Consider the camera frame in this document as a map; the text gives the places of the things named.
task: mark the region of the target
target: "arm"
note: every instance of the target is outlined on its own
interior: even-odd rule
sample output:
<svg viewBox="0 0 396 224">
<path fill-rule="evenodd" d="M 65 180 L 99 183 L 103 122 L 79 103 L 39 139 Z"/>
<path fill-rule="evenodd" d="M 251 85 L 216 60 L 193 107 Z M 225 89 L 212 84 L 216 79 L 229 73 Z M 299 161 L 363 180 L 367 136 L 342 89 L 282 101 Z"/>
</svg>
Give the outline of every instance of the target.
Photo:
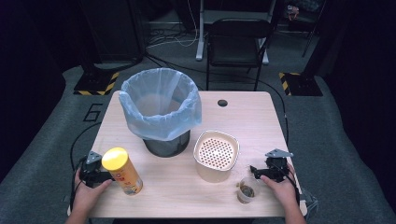
<svg viewBox="0 0 396 224">
<path fill-rule="evenodd" d="M 83 182 L 81 182 L 81 180 L 79 179 L 79 171 L 80 169 L 77 170 L 75 177 L 77 189 L 75 200 L 73 202 L 73 211 L 71 212 L 69 218 L 66 220 L 66 224 L 85 223 L 88 214 L 95 206 L 99 196 L 112 182 L 111 179 L 108 179 L 98 187 L 92 189 L 86 186 Z"/>
<path fill-rule="evenodd" d="M 294 168 L 289 165 L 289 177 L 290 179 L 294 179 Z M 276 183 L 274 180 L 268 178 L 265 175 L 261 176 L 261 180 L 264 181 L 268 187 L 272 189 L 275 196 L 279 199 L 280 203 L 285 210 L 285 219 L 286 224 L 294 223 L 294 224 L 305 224 L 305 219 L 303 214 L 301 213 L 300 206 L 296 202 L 296 195 L 294 186 L 290 183 L 288 179 L 280 183 Z"/>
</svg>

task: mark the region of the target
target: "transparent plastic cup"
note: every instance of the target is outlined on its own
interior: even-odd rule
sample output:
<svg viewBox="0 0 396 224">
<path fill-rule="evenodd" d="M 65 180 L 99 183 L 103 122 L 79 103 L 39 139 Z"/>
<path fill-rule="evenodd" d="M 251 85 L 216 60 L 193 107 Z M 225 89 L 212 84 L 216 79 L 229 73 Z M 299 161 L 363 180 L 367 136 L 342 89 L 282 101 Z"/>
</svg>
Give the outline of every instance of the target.
<svg viewBox="0 0 396 224">
<path fill-rule="evenodd" d="M 243 178 L 238 185 L 236 196 L 240 203 L 251 203 L 260 194 L 260 184 L 254 177 Z"/>
</svg>

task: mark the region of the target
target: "blue trash bag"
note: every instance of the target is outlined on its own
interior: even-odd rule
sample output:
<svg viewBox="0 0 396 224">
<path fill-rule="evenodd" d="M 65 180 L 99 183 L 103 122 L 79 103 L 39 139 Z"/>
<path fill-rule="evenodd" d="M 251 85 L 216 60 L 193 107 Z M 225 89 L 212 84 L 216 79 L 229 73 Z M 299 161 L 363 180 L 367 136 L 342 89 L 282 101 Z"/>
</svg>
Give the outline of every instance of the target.
<svg viewBox="0 0 396 224">
<path fill-rule="evenodd" d="M 202 122 L 195 83 L 169 68 L 145 70 L 124 81 L 120 103 L 129 130 L 146 140 L 171 141 Z"/>
</svg>

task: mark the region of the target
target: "trash can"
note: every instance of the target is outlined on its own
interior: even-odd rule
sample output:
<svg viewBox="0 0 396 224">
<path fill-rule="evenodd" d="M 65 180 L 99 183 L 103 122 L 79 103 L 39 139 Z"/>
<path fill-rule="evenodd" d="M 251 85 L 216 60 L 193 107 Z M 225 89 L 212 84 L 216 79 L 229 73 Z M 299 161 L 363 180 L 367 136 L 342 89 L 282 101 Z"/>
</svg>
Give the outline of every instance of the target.
<svg viewBox="0 0 396 224">
<path fill-rule="evenodd" d="M 149 69 L 123 82 L 120 103 L 128 129 L 159 157 L 181 153 L 190 129 L 201 124 L 201 98 L 187 75 L 169 68 Z"/>
</svg>

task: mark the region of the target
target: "yellow lid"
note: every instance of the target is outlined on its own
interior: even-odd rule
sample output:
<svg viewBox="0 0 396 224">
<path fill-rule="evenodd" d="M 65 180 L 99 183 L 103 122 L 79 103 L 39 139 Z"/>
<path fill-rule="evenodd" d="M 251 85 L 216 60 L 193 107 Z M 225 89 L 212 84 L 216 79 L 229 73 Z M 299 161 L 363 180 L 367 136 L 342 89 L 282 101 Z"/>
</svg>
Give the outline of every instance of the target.
<svg viewBox="0 0 396 224">
<path fill-rule="evenodd" d="M 124 148 L 113 147 L 103 156 L 102 165 L 108 171 L 116 171 L 122 168 L 128 159 L 128 152 Z"/>
</svg>

